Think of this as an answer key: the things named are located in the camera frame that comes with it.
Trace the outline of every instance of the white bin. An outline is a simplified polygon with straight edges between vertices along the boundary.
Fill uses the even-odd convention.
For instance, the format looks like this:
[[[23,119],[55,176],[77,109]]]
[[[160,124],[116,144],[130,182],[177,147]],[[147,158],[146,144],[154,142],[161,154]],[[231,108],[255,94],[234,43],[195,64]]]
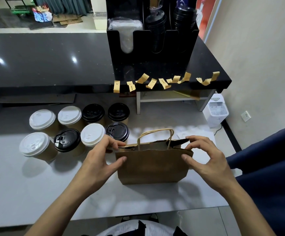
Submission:
[[[203,114],[209,127],[218,127],[220,123],[229,115],[224,98],[220,93],[215,93],[203,110]]]

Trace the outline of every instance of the hand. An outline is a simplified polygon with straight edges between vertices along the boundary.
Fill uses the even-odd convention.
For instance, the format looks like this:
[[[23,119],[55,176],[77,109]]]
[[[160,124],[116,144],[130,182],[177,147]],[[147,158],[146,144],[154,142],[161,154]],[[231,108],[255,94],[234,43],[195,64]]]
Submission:
[[[125,143],[104,135],[101,141],[89,151],[82,166],[67,187],[71,189],[71,192],[78,193],[80,197],[86,199],[100,189],[108,178],[122,166],[127,159],[125,156],[110,165],[106,163],[105,151],[108,146],[118,150],[118,147],[125,146]]]
[[[212,189],[223,195],[233,186],[238,185],[224,154],[209,138],[202,136],[189,136],[186,138],[191,143],[185,149],[199,148],[209,155],[210,160],[206,164],[201,164],[186,154],[182,154],[182,158]]]

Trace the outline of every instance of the person's left hand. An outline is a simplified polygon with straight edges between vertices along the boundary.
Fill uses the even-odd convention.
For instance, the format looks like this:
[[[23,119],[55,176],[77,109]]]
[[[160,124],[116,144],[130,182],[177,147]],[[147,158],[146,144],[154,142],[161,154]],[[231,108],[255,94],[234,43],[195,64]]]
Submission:
[[[89,151],[82,166],[67,189],[78,194],[79,197],[86,199],[104,185],[108,178],[113,175],[127,159],[127,157],[123,156],[116,162],[108,165],[105,161],[105,151],[108,146],[113,147],[114,150],[118,150],[118,147],[125,146],[125,143],[117,141],[108,135],[104,135],[101,141]]]

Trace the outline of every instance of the black baseboard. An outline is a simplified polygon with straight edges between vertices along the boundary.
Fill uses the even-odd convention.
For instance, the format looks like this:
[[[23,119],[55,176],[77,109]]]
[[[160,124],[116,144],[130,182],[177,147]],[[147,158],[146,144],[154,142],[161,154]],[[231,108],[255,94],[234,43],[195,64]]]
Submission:
[[[224,119],[221,124],[222,124],[226,134],[228,135],[228,138],[230,139],[230,142],[232,143],[234,150],[236,152],[241,151],[242,148],[240,147],[239,143],[237,142],[237,139],[235,138],[235,136],[234,136],[231,128],[229,127],[228,123],[226,122],[226,120]]]

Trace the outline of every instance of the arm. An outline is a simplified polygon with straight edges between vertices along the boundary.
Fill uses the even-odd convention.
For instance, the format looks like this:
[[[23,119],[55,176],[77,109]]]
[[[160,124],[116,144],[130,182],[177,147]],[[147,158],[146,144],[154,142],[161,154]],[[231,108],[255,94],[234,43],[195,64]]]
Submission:
[[[100,189],[127,159],[121,157],[108,165],[105,161],[106,148],[111,146],[117,150],[118,146],[124,145],[125,143],[105,135],[93,150],[89,151],[82,166],[64,192],[47,208],[25,235],[62,235],[80,204]]]
[[[185,154],[182,154],[182,158],[212,189],[219,192],[227,200],[242,236],[274,236],[274,231],[251,197],[233,176],[224,154],[217,149],[209,138],[201,136],[186,138],[189,138],[191,143],[185,149],[202,149],[207,152],[210,160],[207,164],[201,164]]]

